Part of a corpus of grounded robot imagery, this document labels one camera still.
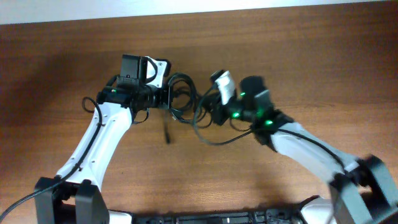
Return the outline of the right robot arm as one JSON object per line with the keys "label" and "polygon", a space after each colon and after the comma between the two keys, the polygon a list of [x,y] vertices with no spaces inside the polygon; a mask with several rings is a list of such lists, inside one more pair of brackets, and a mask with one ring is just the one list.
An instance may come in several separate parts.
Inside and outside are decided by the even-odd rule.
{"label": "right robot arm", "polygon": [[220,122],[231,118],[250,123],[260,144],[328,185],[330,199],[317,197],[300,208],[304,223],[397,223],[397,186],[380,158],[361,159],[310,134],[274,108],[261,77],[243,79],[240,94],[229,72],[213,75],[211,82],[218,94],[210,107]]}

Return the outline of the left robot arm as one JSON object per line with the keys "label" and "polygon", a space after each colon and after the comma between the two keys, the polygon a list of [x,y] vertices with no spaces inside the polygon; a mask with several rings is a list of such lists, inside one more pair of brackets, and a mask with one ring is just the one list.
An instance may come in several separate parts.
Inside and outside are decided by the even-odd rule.
{"label": "left robot arm", "polygon": [[166,59],[124,54],[121,71],[97,94],[93,117],[81,141],[54,178],[35,185],[38,223],[132,223],[129,212],[110,210],[101,194],[106,169],[139,111],[166,109]]}

